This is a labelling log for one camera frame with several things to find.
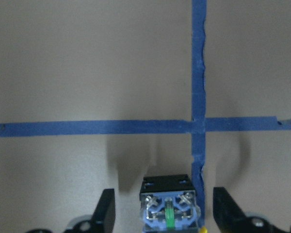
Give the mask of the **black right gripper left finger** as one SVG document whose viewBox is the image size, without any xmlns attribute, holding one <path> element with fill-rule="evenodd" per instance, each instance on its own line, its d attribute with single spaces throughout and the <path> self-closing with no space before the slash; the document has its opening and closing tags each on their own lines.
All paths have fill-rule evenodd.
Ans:
<svg viewBox="0 0 291 233">
<path fill-rule="evenodd" d="M 115 223 L 115 192 L 104 189 L 90 220 L 92 233 L 112 233 Z"/>
</svg>

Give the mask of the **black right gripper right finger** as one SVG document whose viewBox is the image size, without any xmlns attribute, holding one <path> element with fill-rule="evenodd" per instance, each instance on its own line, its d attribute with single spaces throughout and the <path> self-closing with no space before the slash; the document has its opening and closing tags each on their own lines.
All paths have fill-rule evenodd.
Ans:
<svg viewBox="0 0 291 233">
<path fill-rule="evenodd" d="M 240 233 L 246 215 L 224 187 L 214 187 L 213 218 L 220 232 Z"/>
</svg>

